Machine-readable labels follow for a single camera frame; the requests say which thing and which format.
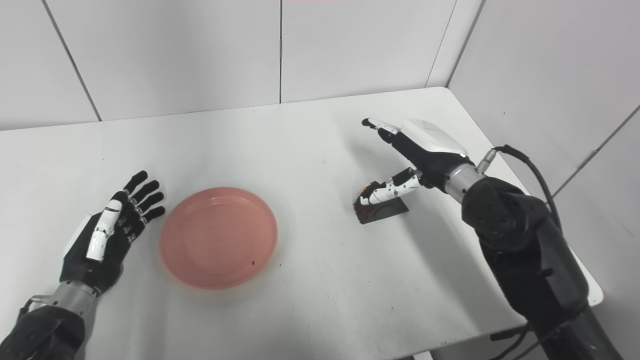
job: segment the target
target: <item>silver metal wrist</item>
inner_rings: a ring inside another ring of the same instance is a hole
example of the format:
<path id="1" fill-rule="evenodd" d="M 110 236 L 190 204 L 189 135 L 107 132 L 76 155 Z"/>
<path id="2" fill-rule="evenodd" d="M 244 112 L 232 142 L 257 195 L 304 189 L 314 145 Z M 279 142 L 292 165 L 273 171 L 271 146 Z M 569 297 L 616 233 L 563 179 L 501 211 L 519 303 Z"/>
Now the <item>silver metal wrist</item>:
<path id="1" fill-rule="evenodd" d="M 471 164 L 462 164 L 448 175 L 448 180 L 444 184 L 445 191 L 462 204 L 462 198 L 465 197 L 467 190 L 484 178 L 484 174 L 479 173 L 476 167 Z"/>
<path id="2" fill-rule="evenodd" d="M 79 281 L 61 282 L 47 300 L 46 305 L 61 307 L 80 317 L 92 308 L 98 291 Z"/>

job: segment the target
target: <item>black cable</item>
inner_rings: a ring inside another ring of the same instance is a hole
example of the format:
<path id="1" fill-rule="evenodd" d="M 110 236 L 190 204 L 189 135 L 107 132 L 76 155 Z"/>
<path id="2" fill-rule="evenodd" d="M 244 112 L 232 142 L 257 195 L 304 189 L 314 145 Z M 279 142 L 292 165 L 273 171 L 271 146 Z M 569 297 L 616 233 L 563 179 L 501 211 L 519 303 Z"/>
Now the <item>black cable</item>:
<path id="1" fill-rule="evenodd" d="M 24 315 L 24 314 L 29 312 L 29 307 L 31 306 L 32 303 L 33 303 L 33 299 L 27 300 L 27 302 L 24 304 L 24 306 L 22 306 L 20 308 L 20 310 L 18 311 L 18 319 L 21 318 L 22 315 Z"/>
<path id="2" fill-rule="evenodd" d="M 551 215 L 554 223 L 556 223 L 556 226 L 558 226 L 558 229 L 562 232 L 562 225 L 560 224 L 560 216 L 558 215 L 558 210 L 556 208 L 556 203 L 554 202 L 554 197 L 553 195 L 551 195 L 551 191 L 547 186 L 547 182 L 545 181 L 545 178 L 542 177 L 542 174 L 540 173 L 538 168 L 533 164 L 533 162 L 529 159 L 529 157 L 526 156 L 522 151 L 519 151 L 518 149 L 515 149 L 509 145 L 496 146 L 493 149 L 503 152 L 505 154 L 511 155 L 514 158 L 522 161 L 529 167 L 531 172 L 533 172 L 534 176 L 536 176 L 536 179 L 538 180 L 540 187 L 542 188 L 542 192 L 545 194 L 545 197 L 547 198 L 547 204 L 549 205 L 549 209 L 551 210 Z"/>
<path id="3" fill-rule="evenodd" d="M 533 349 L 535 349 L 536 347 L 541 345 L 543 342 L 545 342 L 547 339 L 549 339 L 553 334 L 555 334 L 556 330 L 557 330 L 557 328 L 549 331 L 549 333 L 547 335 L 544 335 L 542 338 L 538 339 L 535 343 L 533 343 L 533 345 L 528 347 L 526 350 L 524 350 L 522 353 L 520 353 L 520 355 L 514 357 L 512 360 L 520 360 L 521 358 L 525 357 L 529 352 L 531 352 Z"/>
<path id="4" fill-rule="evenodd" d="M 516 341 L 514 341 L 513 344 L 511 344 L 508 348 L 504 349 L 504 351 L 501 352 L 498 356 L 494 356 L 489 360 L 502 360 L 502 359 L 504 359 L 504 357 L 509 355 L 510 352 L 514 351 L 516 349 L 516 347 L 520 346 L 520 344 L 522 343 L 524 338 L 527 336 L 527 333 L 529 332 L 530 329 L 531 329 L 531 325 L 529 323 L 526 323 L 524 325 L 524 327 L 522 328 L 522 331 L 520 332 L 520 335 L 518 335 L 518 338 L 516 339 Z"/>

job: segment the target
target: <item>white wall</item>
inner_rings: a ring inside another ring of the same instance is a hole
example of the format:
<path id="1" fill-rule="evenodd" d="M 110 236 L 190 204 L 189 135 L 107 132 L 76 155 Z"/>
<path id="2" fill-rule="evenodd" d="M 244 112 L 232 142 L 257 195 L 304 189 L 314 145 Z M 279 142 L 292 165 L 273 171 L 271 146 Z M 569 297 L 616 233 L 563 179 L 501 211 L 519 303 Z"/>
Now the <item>white wall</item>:
<path id="1" fill-rule="evenodd" d="M 278 1 L 50 6 L 104 120 L 278 102 Z"/>
<path id="2" fill-rule="evenodd" d="M 445 85 L 478 4 L 285 1 L 282 101 Z"/>
<path id="3" fill-rule="evenodd" d="M 283 1 L 282 100 L 444 85 L 479 2 Z M 103 120 L 277 103 L 280 4 L 49 0 Z M 0 6 L 0 129 L 95 120 L 41 2 Z"/>
<path id="4" fill-rule="evenodd" d="M 554 191 L 637 106 L 638 13 L 627 0 L 487 1 L 450 88 L 493 143 L 526 152 Z"/>
<path id="5" fill-rule="evenodd" d="M 0 1 L 0 130 L 97 121 L 40 1 Z"/>
<path id="6" fill-rule="evenodd" d="M 640 105 L 638 13 L 622 0 L 487 1 L 451 90 L 495 145 L 526 152 L 556 190 Z M 567 240 L 605 291 L 596 313 L 627 359 L 640 355 L 639 136 L 636 115 L 556 196 Z M 474 344 L 442 359 L 495 349 Z"/>

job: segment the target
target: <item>robotic arm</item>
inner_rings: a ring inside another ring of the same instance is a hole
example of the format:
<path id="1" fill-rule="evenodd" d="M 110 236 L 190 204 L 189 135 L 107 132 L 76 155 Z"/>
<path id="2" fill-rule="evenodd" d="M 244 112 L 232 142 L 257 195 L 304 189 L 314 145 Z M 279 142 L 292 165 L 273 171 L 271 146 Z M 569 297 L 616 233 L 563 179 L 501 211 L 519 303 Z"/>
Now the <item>robotic arm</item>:
<path id="1" fill-rule="evenodd" d="M 82 221 L 64 257 L 60 285 L 53 295 L 35 295 L 20 309 L 15 327 L 0 344 L 0 359 L 75 358 L 84 342 L 85 316 L 117 282 L 131 243 L 164 214 L 162 206 L 149 210 L 164 198 L 157 181 L 134 193 L 147 177 L 146 171 L 137 173 L 101 213 Z"/>
<path id="2" fill-rule="evenodd" d="M 408 120 L 402 128 L 374 119 L 362 124 L 417 168 L 405 170 L 416 179 L 383 183 L 360 197 L 362 205 L 394 197 L 383 193 L 403 195 L 407 192 L 387 188 L 404 189 L 416 181 L 448 193 L 461 204 L 462 220 L 476 230 L 509 305 L 527 319 L 550 360 L 622 359 L 589 307 L 587 280 L 545 202 L 485 176 L 496 149 L 475 166 L 460 144 L 429 122 Z"/>

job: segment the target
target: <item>black arm segment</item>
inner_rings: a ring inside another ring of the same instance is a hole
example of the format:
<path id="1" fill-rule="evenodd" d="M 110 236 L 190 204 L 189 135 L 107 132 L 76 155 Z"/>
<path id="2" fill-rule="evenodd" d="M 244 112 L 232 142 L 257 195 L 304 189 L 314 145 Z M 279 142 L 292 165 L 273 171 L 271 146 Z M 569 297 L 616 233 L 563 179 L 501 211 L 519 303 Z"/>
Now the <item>black arm segment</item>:
<path id="1" fill-rule="evenodd" d="M 468 189 L 462 219 L 550 360 L 622 359 L 589 307 L 587 280 L 542 200 L 487 177 Z"/>
<path id="2" fill-rule="evenodd" d="M 20 315 L 0 344 L 0 360 L 73 360 L 84 342 L 84 320 L 56 306 Z"/>

